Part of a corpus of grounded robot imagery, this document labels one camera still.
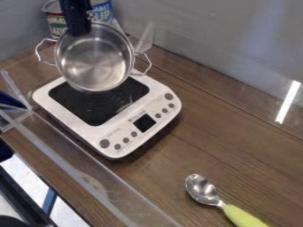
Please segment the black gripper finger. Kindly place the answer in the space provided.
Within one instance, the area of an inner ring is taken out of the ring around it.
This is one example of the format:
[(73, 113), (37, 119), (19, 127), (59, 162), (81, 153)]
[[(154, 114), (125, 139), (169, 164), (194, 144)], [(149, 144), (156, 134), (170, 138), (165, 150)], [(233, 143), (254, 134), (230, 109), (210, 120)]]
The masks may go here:
[(58, 0), (63, 14), (67, 32), (73, 36), (85, 35), (90, 30), (89, 13), (92, 11), (89, 0)]

